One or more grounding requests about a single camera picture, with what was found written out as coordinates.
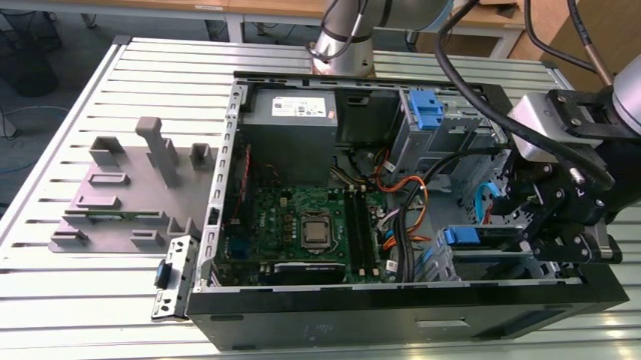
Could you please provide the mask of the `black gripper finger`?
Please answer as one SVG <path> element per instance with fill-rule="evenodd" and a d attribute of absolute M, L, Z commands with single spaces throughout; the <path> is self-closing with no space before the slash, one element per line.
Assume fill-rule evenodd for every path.
<path fill-rule="evenodd" d="M 528 161 L 511 151 L 499 180 L 501 195 L 491 200 L 492 216 L 507 216 L 516 209 L 532 216 L 543 215 L 554 209 L 554 219 L 571 222 L 568 181 L 556 163 Z"/>
<path fill-rule="evenodd" d="M 610 236 L 603 221 L 594 225 L 535 214 L 522 231 L 534 258 L 556 263 L 608 263 Z"/>

